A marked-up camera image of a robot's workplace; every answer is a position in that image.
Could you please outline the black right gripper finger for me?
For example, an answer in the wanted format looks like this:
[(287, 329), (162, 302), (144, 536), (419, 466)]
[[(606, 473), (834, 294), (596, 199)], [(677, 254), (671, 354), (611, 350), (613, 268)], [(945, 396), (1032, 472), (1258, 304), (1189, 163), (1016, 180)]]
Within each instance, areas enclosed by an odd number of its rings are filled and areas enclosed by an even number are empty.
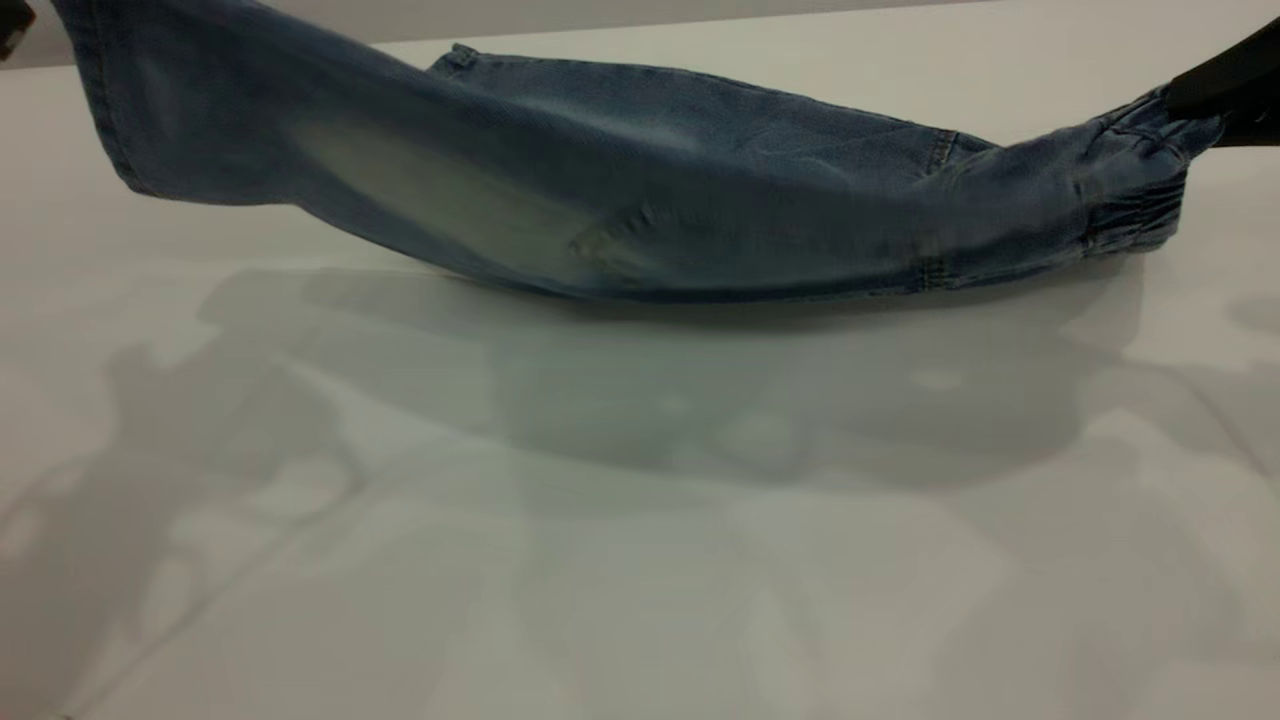
[(1267, 106), (1277, 99), (1279, 19), (1175, 77), (1165, 102), (1175, 120)]
[(1279, 115), (1231, 117), (1224, 122), (1222, 133), (1213, 145), (1226, 147), (1277, 147), (1280, 145)]

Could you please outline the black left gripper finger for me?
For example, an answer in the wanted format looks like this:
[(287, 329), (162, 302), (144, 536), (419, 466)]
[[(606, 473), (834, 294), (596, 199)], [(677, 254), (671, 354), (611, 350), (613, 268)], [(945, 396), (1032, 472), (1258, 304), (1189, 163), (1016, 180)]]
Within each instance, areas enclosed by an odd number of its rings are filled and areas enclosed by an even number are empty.
[(0, 1), (0, 59), (6, 61), (36, 22), (35, 9), (24, 0)]

